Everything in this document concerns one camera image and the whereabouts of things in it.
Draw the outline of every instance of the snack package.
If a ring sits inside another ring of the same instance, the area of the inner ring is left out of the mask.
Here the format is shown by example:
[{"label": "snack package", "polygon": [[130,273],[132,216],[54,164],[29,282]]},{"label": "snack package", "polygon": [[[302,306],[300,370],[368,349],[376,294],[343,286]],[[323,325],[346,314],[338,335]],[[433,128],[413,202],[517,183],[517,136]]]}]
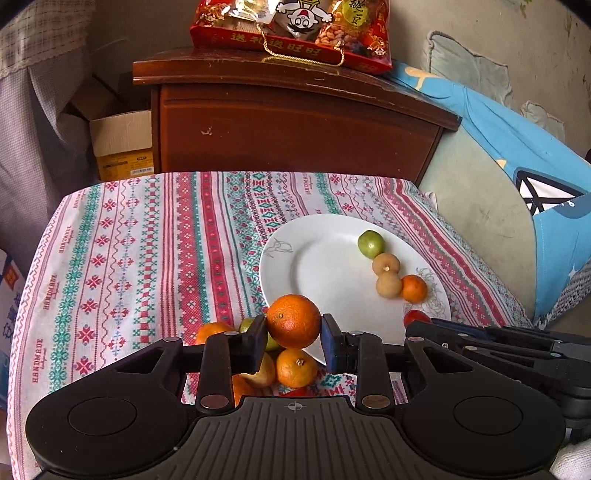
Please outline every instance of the snack package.
[{"label": "snack package", "polygon": [[227,2],[204,0],[195,14],[195,25],[198,27],[221,27],[229,9],[230,4]]},{"label": "snack package", "polygon": [[331,0],[298,0],[279,2],[274,24],[283,27],[298,40],[313,41],[323,24],[332,22],[333,15],[327,12]]},{"label": "snack package", "polygon": [[392,68],[388,9],[387,0],[199,0],[190,32],[195,48],[266,51],[379,74]]},{"label": "snack package", "polygon": [[279,0],[234,0],[230,17],[268,25],[273,20]]},{"label": "snack package", "polygon": [[388,5],[384,0],[336,0],[334,20],[320,31],[315,43],[339,45],[345,51],[366,57],[389,53]]}]

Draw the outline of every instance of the tangerine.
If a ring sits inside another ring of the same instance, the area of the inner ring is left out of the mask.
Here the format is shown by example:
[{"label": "tangerine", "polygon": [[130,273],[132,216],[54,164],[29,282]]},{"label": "tangerine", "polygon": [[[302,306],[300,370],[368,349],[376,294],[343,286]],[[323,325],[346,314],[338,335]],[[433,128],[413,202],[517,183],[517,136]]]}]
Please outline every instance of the tangerine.
[{"label": "tangerine", "polygon": [[223,322],[213,322],[213,323],[206,323],[203,325],[199,331],[197,332],[197,336],[195,337],[195,345],[202,345],[207,340],[207,337],[214,335],[216,333],[221,332],[229,332],[230,330],[234,330],[230,327],[227,323]]},{"label": "tangerine", "polygon": [[402,291],[400,296],[409,303],[422,303],[429,293],[427,284],[418,275],[402,277]]},{"label": "tangerine", "polygon": [[260,395],[259,391],[256,388],[250,386],[248,382],[244,380],[240,375],[232,376],[232,390],[234,392],[235,406],[238,406],[242,397],[258,397]]},{"label": "tangerine", "polygon": [[275,361],[277,380],[290,388],[302,388],[314,383],[318,364],[299,348],[283,350]]},{"label": "tangerine", "polygon": [[305,348],[320,334],[320,311],[302,295],[283,295],[267,311],[267,330],[284,348]]}]

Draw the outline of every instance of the yellow box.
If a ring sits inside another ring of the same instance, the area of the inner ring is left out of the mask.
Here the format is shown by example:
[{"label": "yellow box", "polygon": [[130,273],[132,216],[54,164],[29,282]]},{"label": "yellow box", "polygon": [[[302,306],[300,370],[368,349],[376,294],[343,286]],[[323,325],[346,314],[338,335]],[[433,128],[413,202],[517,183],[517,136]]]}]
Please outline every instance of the yellow box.
[{"label": "yellow box", "polygon": [[154,173],[154,156],[151,148],[98,157],[96,164],[102,181],[132,179]]},{"label": "yellow box", "polygon": [[102,181],[154,173],[151,112],[130,112],[90,122],[92,148]]}]

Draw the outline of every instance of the patterned tablecloth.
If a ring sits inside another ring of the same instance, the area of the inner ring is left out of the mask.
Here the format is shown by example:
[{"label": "patterned tablecloth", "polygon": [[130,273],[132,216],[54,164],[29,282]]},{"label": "patterned tablecloth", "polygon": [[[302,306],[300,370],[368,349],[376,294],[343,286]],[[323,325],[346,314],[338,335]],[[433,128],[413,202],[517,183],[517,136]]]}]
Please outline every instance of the patterned tablecloth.
[{"label": "patterned tablecloth", "polygon": [[[49,392],[165,337],[263,312],[267,238],[303,215],[367,220],[414,247],[441,278],[452,318],[531,326],[496,275],[411,183],[336,174],[180,173],[104,183],[66,197],[39,244],[22,295],[9,381],[16,480],[37,468],[24,435]],[[192,402],[196,378],[184,400]],[[313,391],[355,395],[355,378],[320,372]],[[397,401],[404,394],[395,383]]]}]

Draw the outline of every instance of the screw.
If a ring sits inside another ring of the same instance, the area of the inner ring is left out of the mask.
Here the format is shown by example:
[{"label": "screw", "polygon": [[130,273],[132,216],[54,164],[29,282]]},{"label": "screw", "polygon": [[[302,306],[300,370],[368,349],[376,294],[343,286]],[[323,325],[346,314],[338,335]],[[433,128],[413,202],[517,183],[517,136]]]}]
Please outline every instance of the screw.
[{"label": "screw", "polygon": [[226,407],[230,401],[224,395],[214,394],[207,395],[201,399],[202,407],[209,408],[211,410],[217,410],[218,408]]},{"label": "screw", "polygon": [[383,395],[367,395],[363,398],[361,403],[367,407],[371,408],[372,410],[380,410],[382,408],[389,407],[391,402],[388,397],[384,397]]}]

